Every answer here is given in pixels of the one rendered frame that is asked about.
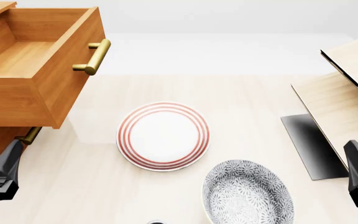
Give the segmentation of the pale wooden shelf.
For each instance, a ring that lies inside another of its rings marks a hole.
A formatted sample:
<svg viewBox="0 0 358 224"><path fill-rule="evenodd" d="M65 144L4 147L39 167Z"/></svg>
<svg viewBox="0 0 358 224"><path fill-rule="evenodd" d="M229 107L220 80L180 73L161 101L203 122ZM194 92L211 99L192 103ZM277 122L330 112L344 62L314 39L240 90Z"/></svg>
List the pale wooden shelf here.
<svg viewBox="0 0 358 224"><path fill-rule="evenodd" d="M358 39L323 49L321 55L335 72L291 87L346 165L344 145L350 140L358 142Z"/></svg>

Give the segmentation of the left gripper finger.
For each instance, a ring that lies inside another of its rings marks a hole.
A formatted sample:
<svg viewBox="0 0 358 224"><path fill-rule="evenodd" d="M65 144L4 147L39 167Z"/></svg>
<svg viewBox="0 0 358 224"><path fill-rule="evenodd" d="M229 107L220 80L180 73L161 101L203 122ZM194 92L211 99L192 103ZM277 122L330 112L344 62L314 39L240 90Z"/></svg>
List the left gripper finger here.
<svg viewBox="0 0 358 224"><path fill-rule="evenodd" d="M0 186L8 180L18 184L18 166L22 151L22 143L14 139L0 154Z"/></svg>

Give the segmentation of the grey patterned bowl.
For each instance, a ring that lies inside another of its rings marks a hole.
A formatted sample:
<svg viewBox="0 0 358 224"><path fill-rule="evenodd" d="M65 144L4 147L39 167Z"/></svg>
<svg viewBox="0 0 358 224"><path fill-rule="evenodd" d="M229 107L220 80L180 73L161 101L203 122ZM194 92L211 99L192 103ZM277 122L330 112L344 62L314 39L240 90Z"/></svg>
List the grey patterned bowl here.
<svg viewBox="0 0 358 224"><path fill-rule="evenodd" d="M212 224L294 224L295 210L285 184L270 169L248 160L214 166L202 188Z"/></svg>

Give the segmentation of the open wooden drawer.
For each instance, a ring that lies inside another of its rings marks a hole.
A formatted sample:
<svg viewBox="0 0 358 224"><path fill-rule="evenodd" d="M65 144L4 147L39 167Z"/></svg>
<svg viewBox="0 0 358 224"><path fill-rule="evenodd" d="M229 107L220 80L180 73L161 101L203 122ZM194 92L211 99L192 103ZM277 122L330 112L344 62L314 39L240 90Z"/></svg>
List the open wooden drawer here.
<svg viewBox="0 0 358 224"><path fill-rule="evenodd" d="M0 13L0 126L59 128L88 74L91 43L105 38L98 7Z"/></svg>

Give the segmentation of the white plate with red rings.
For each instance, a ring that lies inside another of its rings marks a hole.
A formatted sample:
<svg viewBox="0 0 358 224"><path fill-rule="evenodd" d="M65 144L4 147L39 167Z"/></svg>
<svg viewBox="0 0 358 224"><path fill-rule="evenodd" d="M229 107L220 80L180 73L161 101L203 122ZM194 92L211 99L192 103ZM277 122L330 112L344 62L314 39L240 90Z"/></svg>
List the white plate with red rings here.
<svg viewBox="0 0 358 224"><path fill-rule="evenodd" d="M177 102L155 102L131 111L117 128L116 145L141 169L169 172L191 166L208 151L211 130L205 117Z"/></svg>

